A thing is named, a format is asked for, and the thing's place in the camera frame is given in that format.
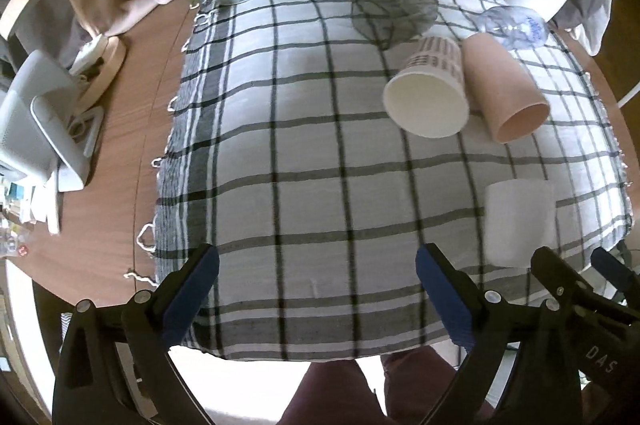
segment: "orange cup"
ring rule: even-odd
[[[527,136],[548,118],[545,97],[491,35],[477,33],[462,42],[462,65],[465,81],[498,143]]]

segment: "paper cup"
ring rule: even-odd
[[[502,181],[484,191],[484,257],[494,266],[530,267],[533,253],[554,241],[553,183]]]
[[[531,134],[549,116],[549,104],[518,61],[487,33],[462,42],[466,82],[491,136],[507,143]]]
[[[386,84],[383,103],[401,128],[426,138],[459,132],[469,118],[462,57],[455,40],[426,37]]]

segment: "pants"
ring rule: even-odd
[[[431,347],[383,359],[386,417],[355,360],[312,363],[278,425],[418,425],[456,374]],[[479,415],[491,416],[487,403]]]

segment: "checkered tablecloth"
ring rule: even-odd
[[[464,39],[503,0],[438,0],[430,34]],[[418,284],[434,242],[456,268],[532,303],[526,270],[488,265],[484,189],[546,178],[555,248],[578,269],[632,224],[620,150],[589,77],[564,44],[515,52],[551,106],[533,135],[494,143],[474,111],[458,135],[403,132],[382,105],[417,43],[381,51],[352,0],[204,0],[159,175],[159,280],[213,243],[218,282],[185,344],[235,360],[388,353],[446,334]]]

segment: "blue gripper pad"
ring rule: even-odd
[[[449,275],[457,275],[458,272],[444,256],[442,259],[444,262],[440,262],[443,264],[438,264],[427,247],[422,246],[415,256],[415,271],[442,319],[451,341],[469,352],[476,345],[472,314],[450,283],[443,268],[448,270]]]
[[[624,264],[604,248],[596,248],[591,253],[591,265],[619,291],[628,290],[636,277]]]
[[[219,273],[218,250],[209,246],[162,316],[160,339],[167,348],[182,342]]]

